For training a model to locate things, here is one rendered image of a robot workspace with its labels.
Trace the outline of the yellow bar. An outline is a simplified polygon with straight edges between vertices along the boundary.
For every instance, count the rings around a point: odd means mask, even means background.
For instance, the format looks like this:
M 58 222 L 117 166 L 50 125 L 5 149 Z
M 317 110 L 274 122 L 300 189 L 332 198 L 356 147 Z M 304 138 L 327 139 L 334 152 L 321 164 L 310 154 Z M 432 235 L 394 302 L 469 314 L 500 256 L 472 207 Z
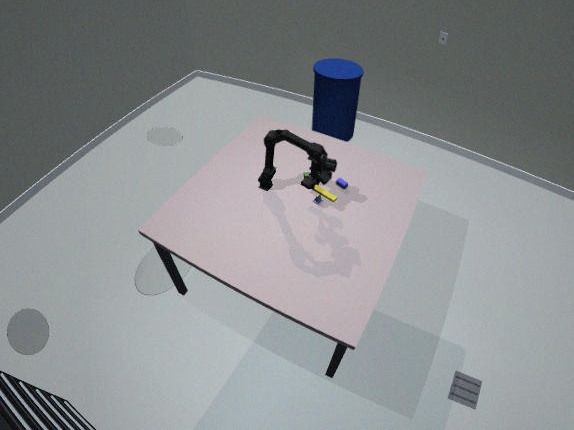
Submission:
M 324 196 L 325 198 L 329 199 L 332 202 L 335 202 L 338 198 L 337 196 L 333 195 L 332 193 L 328 192 L 327 190 L 321 188 L 318 185 L 315 185 L 314 191 Z

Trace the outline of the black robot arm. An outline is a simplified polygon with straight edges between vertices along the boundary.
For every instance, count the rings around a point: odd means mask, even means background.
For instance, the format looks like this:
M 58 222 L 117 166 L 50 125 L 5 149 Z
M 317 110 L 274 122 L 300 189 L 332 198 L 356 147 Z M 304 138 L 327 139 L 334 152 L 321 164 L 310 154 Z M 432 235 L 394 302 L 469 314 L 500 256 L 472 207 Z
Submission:
M 260 182 L 259 188 L 265 191 L 268 191 L 273 185 L 271 179 L 276 173 L 276 167 L 273 166 L 274 147 L 281 141 L 286 141 L 296 147 L 304 149 L 309 155 L 308 159 L 312 160 L 311 167 L 313 169 L 319 170 L 323 164 L 322 171 L 317 173 L 315 178 L 317 180 L 319 179 L 323 185 L 332 178 L 333 173 L 331 171 L 335 172 L 337 162 L 334 159 L 328 158 L 328 154 L 322 145 L 310 143 L 289 132 L 287 129 L 270 130 L 263 141 L 266 147 L 265 167 L 258 178 L 258 182 Z M 329 172 L 325 172 L 325 170 L 329 170 Z

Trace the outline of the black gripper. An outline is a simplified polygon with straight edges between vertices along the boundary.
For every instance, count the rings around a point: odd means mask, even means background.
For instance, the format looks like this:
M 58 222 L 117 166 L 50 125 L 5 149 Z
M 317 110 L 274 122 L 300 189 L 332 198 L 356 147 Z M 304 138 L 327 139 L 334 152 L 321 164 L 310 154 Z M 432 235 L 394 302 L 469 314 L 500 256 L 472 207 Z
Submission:
M 307 189 L 313 189 L 315 188 L 315 185 L 319 185 L 320 180 L 315 179 L 317 173 L 321 172 L 323 169 L 323 164 L 322 164 L 322 168 L 319 170 L 315 170 L 312 167 L 309 168 L 311 170 L 311 172 L 309 173 L 309 175 L 311 176 L 310 178 L 305 178 L 301 181 L 301 185 L 306 187 Z

